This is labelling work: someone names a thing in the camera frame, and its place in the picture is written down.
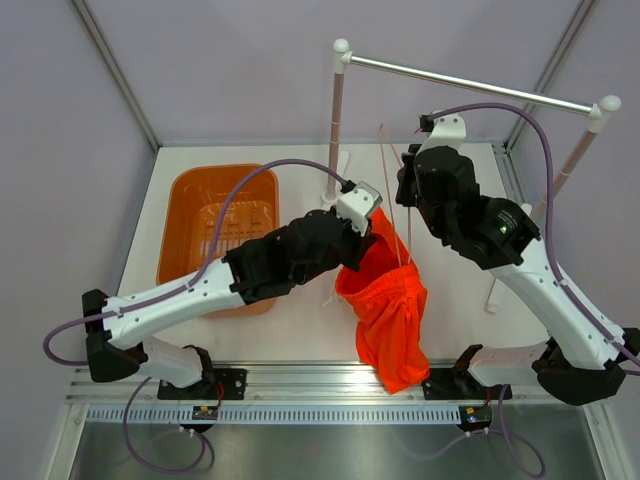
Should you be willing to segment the pink clothes hanger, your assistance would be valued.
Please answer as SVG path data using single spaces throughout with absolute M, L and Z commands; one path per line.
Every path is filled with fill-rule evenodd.
M 391 225 L 395 230 L 396 240 L 395 240 L 395 249 L 398 263 L 403 263 L 405 265 L 409 265 L 413 260 L 413 222 L 412 222 L 412 214 L 411 210 L 408 207 L 405 207 L 406 210 L 406 258 L 405 260 L 401 259 L 400 253 L 400 234 L 396 231 L 396 222 L 394 209 L 400 208 L 401 204 L 396 199 L 397 192 L 391 193 L 391 180 L 389 175 L 389 167 L 387 166 L 387 157 L 386 150 L 389 149 L 395 159 L 395 163 L 397 167 L 400 169 L 404 166 L 399 150 L 397 149 L 395 143 L 393 142 L 390 132 L 387 126 L 384 123 L 381 123 L 378 129 L 378 144 L 380 149 L 380 158 L 383 167 L 383 176 L 385 181 L 385 189 L 388 197 L 388 209 L 390 215 Z

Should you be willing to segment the orange shorts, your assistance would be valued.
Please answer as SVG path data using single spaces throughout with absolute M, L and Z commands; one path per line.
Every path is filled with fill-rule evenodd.
M 342 268 L 335 291 L 358 319 L 355 346 L 390 394 L 425 380 L 430 363 L 420 346 L 428 290 L 382 209 L 372 216 L 375 243 L 358 271 Z

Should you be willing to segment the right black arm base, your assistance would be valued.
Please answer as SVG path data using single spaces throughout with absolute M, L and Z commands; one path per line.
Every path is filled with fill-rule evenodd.
M 469 346 L 449 367 L 431 367 L 421 382 L 425 400 L 497 400 L 503 384 L 484 385 L 470 373 L 471 360 L 484 348 L 482 344 Z

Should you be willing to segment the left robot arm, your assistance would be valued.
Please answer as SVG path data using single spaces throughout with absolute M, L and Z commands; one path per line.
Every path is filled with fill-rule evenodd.
M 86 338 L 91 378 L 108 383 L 141 374 L 204 398 L 215 385 L 208 353 L 161 341 L 156 333 L 206 313 L 285 296 L 339 266 L 356 270 L 374 242 L 370 215 L 347 218 L 335 210 L 313 210 L 228 251 L 202 276 L 109 297 L 98 327 Z

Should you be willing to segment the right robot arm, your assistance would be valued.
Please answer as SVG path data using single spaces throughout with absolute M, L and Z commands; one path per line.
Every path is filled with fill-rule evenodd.
M 463 398 L 485 388 L 540 386 L 573 406 L 617 394 L 627 376 L 620 350 L 638 354 L 638 329 L 607 321 L 566 275 L 556 276 L 529 214 L 481 194 L 472 160 L 456 148 L 412 144 L 401 162 L 396 203 L 416 209 L 443 246 L 503 282 L 549 335 L 525 347 L 471 345 L 432 384 Z

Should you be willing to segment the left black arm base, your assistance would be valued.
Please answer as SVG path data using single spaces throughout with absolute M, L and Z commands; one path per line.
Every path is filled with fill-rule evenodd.
M 247 370 L 242 368 L 215 367 L 211 379 L 203 379 L 195 384 L 178 388 L 162 380 L 157 390 L 159 400 L 243 400 L 246 390 Z

